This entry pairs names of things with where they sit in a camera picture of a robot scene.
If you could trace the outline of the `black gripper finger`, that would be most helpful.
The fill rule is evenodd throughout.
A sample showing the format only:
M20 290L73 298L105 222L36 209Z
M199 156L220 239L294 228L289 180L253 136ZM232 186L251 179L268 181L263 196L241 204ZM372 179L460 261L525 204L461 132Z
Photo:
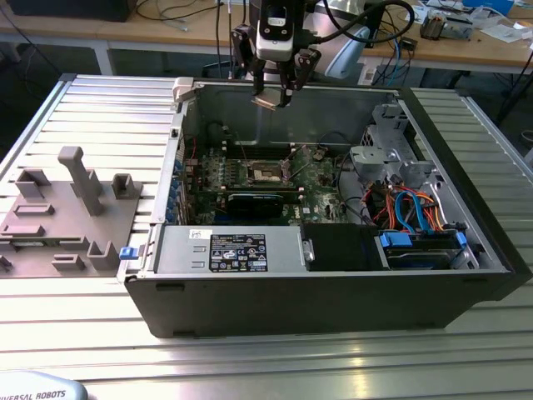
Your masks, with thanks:
M281 83L279 108L291 102L292 93L302 89L321 59L321 52L316 49L302 49L290 61L278 62L277 71Z
M252 94L257 96L264 89L264 67L266 62L258 58L252 50L251 28L241 24L231 30L233 52L239 66L252 75Z

